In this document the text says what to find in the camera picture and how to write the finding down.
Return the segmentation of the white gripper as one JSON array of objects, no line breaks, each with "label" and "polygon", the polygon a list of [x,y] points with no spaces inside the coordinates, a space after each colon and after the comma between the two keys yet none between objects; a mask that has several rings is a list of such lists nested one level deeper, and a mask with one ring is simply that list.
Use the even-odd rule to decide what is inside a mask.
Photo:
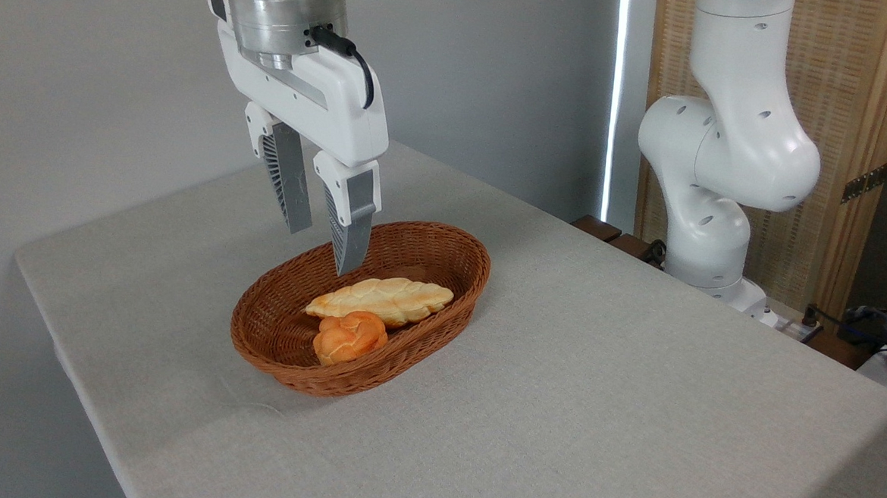
[{"label": "white gripper", "polygon": [[367,101],[368,91],[379,88],[375,73],[312,37],[314,27],[344,35],[344,0],[208,0],[208,6],[231,81],[253,101],[243,112],[252,150],[265,164],[288,230],[312,225],[300,133],[325,150],[313,168],[327,199],[336,272],[358,269],[372,217],[382,211],[373,160],[389,149],[390,135],[381,95]]}]

